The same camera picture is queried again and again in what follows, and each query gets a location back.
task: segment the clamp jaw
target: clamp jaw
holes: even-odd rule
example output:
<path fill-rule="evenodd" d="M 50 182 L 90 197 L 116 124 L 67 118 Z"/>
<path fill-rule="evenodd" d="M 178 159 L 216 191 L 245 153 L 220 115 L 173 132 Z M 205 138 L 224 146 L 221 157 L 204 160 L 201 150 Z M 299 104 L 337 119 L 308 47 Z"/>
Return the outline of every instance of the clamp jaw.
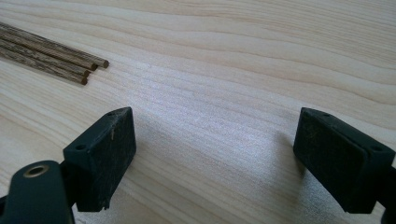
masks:
<path fill-rule="evenodd" d="M 64 161 L 39 161 L 11 179 L 0 224 L 75 223 L 79 212 L 107 209 L 136 152 L 130 107 L 111 111 L 64 149 Z"/>
<path fill-rule="evenodd" d="M 395 152 L 327 113 L 302 108 L 295 156 L 348 213 L 370 214 L 379 201 L 383 223 L 396 223 Z"/>

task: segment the dark wooden dowel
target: dark wooden dowel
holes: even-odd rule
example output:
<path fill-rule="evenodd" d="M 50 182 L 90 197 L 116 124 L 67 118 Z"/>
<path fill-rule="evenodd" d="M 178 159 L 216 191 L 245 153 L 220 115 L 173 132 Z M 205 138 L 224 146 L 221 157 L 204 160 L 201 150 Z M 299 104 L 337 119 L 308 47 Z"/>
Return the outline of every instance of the dark wooden dowel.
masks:
<path fill-rule="evenodd" d="M 90 63 L 90 62 L 81 60 L 80 58 L 74 57 L 70 54 L 65 54 L 65 53 L 60 52 L 56 49 L 49 49 L 45 44 L 39 44 L 39 43 L 32 41 L 30 39 L 12 35 L 7 32 L 0 31 L 0 39 L 6 40 L 9 42 L 13 42 L 18 45 L 22 45 L 28 49 L 37 50 L 37 51 L 47 54 L 51 57 L 54 57 L 54 58 L 57 58 L 57 59 L 60 59 L 60 60 L 63 60 L 63 61 L 69 62 L 69 63 L 73 63 L 75 65 L 78 65 L 78 66 L 81 66 L 84 68 L 88 68 L 92 71 L 95 70 L 97 67 L 97 65 L 95 63 Z"/>
<path fill-rule="evenodd" d="M 49 40 L 47 38 L 44 38 L 39 35 L 34 35 L 32 33 L 29 33 L 27 31 L 21 30 L 17 27 L 5 24 L 3 22 L 0 22 L 0 32 L 8 32 L 10 34 L 23 37 L 32 41 L 35 41 L 36 43 L 40 43 L 41 45 L 46 46 L 49 49 L 55 49 L 57 51 L 60 51 L 65 54 L 72 55 L 76 58 L 80 58 L 82 60 L 85 60 L 90 63 L 94 63 L 96 65 L 99 65 L 101 67 L 107 68 L 108 67 L 108 60 L 96 57 L 94 55 L 91 55 L 89 53 L 83 52 L 78 49 L 72 49 L 70 47 L 67 47 L 63 44 L 57 43 L 55 41 Z"/>
<path fill-rule="evenodd" d="M 3 47 L 5 49 L 9 49 L 11 51 L 14 51 L 16 53 L 19 53 L 21 55 L 24 55 L 26 57 L 30 57 L 33 59 L 37 59 L 40 62 L 43 63 L 47 63 L 59 68 L 62 68 L 66 71 L 72 72 L 72 73 L 76 73 L 77 75 L 83 76 L 83 77 L 87 77 L 90 74 L 90 71 L 88 71 L 87 69 L 83 68 L 83 67 L 79 67 L 76 66 L 72 63 L 67 63 L 64 61 L 61 61 L 59 59 L 56 58 L 52 58 L 48 55 L 45 55 L 43 53 L 40 53 L 38 51 L 34 51 L 28 48 L 25 48 L 23 46 L 8 42 L 6 40 L 0 39 L 0 47 Z"/>
<path fill-rule="evenodd" d="M 0 56 L 10 59 L 14 62 L 22 63 L 24 65 L 33 67 L 35 69 L 41 70 L 43 72 L 55 75 L 57 77 L 62 77 L 70 81 L 74 81 L 80 83 L 82 85 L 87 84 L 87 78 L 83 76 L 79 76 L 75 73 L 68 72 L 63 70 L 62 68 L 54 67 L 50 64 L 40 62 L 37 59 L 29 58 L 9 49 L 5 49 L 0 47 Z"/>

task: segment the metal ring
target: metal ring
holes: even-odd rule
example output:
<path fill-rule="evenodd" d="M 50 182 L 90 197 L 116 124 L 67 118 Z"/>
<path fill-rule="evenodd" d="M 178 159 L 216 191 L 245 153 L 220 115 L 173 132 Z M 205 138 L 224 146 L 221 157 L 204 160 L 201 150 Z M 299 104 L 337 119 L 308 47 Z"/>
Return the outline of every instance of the metal ring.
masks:
<path fill-rule="evenodd" d="M 26 178 L 33 178 L 40 176 L 48 171 L 48 165 L 37 165 L 27 170 L 23 176 Z"/>

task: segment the wooden surface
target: wooden surface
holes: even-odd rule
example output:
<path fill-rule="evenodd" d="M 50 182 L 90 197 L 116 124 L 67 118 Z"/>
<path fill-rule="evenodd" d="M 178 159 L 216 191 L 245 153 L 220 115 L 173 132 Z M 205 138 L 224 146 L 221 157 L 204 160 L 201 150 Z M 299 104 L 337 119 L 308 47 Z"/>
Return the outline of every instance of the wooden surface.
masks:
<path fill-rule="evenodd" d="M 110 62 L 80 87 L 0 61 L 1 195 L 129 105 L 134 161 L 78 223 L 379 223 L 380 204 L 344 213 L 292 144 L 307 106 L 396 148 L 395 1 L 7 0 L 0 21 Z"/>

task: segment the wooden table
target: wooden table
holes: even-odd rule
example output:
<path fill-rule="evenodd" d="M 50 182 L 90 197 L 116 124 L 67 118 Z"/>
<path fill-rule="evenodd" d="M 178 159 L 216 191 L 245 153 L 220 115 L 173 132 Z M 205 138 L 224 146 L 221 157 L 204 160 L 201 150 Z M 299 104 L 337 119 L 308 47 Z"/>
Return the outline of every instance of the wooden table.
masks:
<path fill-rule="evenodd" d="M 396 148 L 395 1 L 5 0 L 0 21 L 110 61 L 82 87 L 0 60 L 0 195 L 131 106 L 132 165 L 77 223 L 379 223 L 380 204 L 344 213 L 292 145 L 306 106 Z"/>

